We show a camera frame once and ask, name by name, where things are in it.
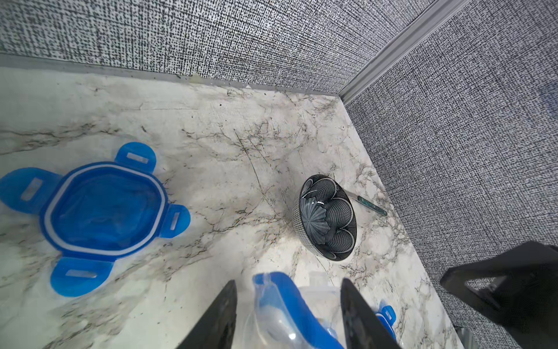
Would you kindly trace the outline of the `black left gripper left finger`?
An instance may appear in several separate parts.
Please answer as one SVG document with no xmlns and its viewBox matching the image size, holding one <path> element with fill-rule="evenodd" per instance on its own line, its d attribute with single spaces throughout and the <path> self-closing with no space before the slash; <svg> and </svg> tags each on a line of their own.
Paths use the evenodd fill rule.
<svg viewBox="0 0 558 349">
<path fill-rule="evenodd" d="M 177 349 L 231 349 L 237 304 L 237 286 L 229 280 Z"/>
</svg>

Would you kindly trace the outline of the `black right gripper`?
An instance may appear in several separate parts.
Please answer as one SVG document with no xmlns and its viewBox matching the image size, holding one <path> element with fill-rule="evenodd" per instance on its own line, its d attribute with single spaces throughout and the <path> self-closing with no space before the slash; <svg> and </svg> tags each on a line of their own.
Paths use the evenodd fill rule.
<svg viewBox="0 0 558 349">
<path fill-rule="evenodd" d="M 522 348 L 557 347 L 557 247 L 527 241 L 450 268 L 441 286 L 503 327 Z"/>
</svg>

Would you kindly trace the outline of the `clear plastic container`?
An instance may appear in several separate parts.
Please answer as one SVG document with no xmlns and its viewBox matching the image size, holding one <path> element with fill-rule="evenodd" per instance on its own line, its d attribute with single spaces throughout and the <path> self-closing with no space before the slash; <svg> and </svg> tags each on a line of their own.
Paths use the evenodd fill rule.
<svg viewBox="0 0 558 349">
<path fill-rule="evenodd" d="M 253 276 L 240 296 L 234 348 L 399 348 L 392 306 L 370 307 L 348 280 L 311 273 L 299 286 L 285 273 Z"/>
</svg>

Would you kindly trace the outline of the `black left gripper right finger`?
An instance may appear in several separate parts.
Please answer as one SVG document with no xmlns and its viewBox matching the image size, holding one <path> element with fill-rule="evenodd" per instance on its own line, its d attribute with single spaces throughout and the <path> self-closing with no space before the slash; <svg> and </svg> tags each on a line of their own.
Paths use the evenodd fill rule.
<svg viewBox="0 0 558 349">
<path fill-rule="evenodd" d="M 340 300 L 347 348 L 400 348 L 347 278 L 341 283 Z"/>
</svg>

